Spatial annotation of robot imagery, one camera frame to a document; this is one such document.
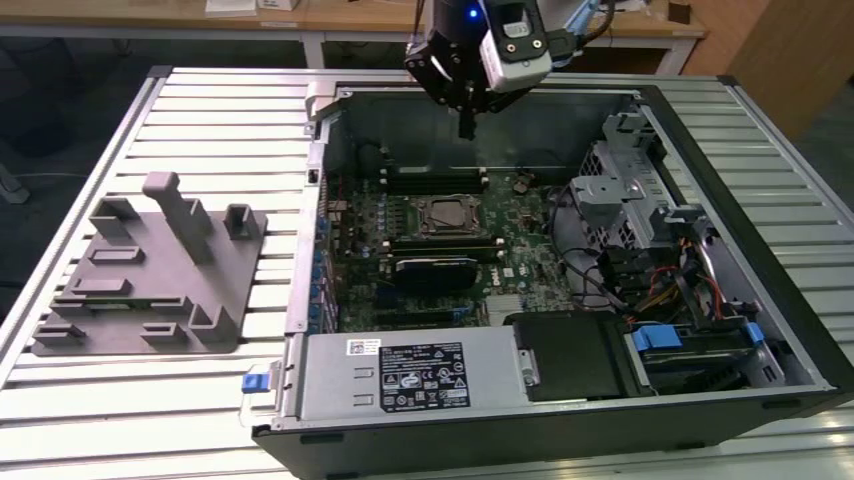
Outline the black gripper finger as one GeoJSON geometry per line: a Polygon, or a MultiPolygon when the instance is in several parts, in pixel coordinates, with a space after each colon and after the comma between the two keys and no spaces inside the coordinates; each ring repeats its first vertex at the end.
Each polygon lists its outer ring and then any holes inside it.
{"type": "Polygon", "coordinates": [[[467,77],[464,55],[444,37],[427,37],[407,47],[404,68],[440,106],[459,114],[458,135],[467,138],[467,77]]]}
{"type": "Polygon", "coordinates": [[[527,94],[527,89],[500,93],[486,88],[484,84],[470,82],[466,93],[466,138],[475,138],[476,115],[498,113],[527,94]]]}

